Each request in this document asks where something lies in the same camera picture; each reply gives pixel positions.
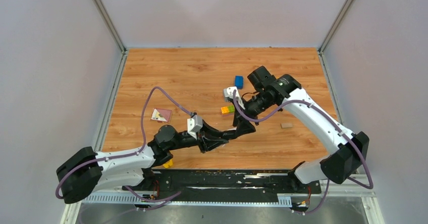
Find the black earbud charging case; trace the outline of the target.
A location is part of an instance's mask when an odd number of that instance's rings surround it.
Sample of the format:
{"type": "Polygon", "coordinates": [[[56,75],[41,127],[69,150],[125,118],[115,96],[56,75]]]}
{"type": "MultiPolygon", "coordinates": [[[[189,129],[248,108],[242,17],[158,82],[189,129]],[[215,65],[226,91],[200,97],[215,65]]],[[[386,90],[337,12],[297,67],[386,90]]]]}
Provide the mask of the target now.
{"type": "Polygon", "coordinates": [[[222,139],[233,140],[237,137],[236,130],[226,130],[221,132],[222,139]]]}

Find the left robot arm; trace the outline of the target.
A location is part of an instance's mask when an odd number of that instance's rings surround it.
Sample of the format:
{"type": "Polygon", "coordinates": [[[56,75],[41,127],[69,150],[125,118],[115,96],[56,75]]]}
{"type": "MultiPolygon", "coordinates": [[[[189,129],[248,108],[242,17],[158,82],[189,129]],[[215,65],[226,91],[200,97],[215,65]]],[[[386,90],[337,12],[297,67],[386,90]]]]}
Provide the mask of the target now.
{"type": "Polygon", "coordinates": [[[138,186],[149,190],[154,186],[153,174],[144,171],[167,163],[172,151],[197,146],[202,153],[226,144],[235,129],[219,131],[205,122],[188,120],[188,129],[178,132],[171,125],[162,126],[145,146],[116,152],[94,151],[83,147],[60,165],[55,190],[66,204],[76,203],[91,193],[116,186],[138,186]]]}

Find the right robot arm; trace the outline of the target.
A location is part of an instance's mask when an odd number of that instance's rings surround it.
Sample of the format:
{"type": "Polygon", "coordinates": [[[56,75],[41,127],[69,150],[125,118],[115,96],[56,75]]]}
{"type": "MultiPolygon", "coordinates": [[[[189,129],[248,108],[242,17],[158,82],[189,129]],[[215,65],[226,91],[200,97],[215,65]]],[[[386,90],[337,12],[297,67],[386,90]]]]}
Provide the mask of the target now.
{"type": "Polygon", "coordinates": [[[234,125],[260,123],[286,110],[311,130],[328,152],[328,156],[304,161],[291,170],[288,185],[292,191],[302,192],[309,183],[318,180],[342,184],[360,166],[367,167],[369,137],[363,131],[354,133],[336,121],[291,75],[276,78],[261,66],[247,78],[257,92],[250,100],[244,100],[236,86],[223,90],[225,100],[235,106],[234,125]]]}

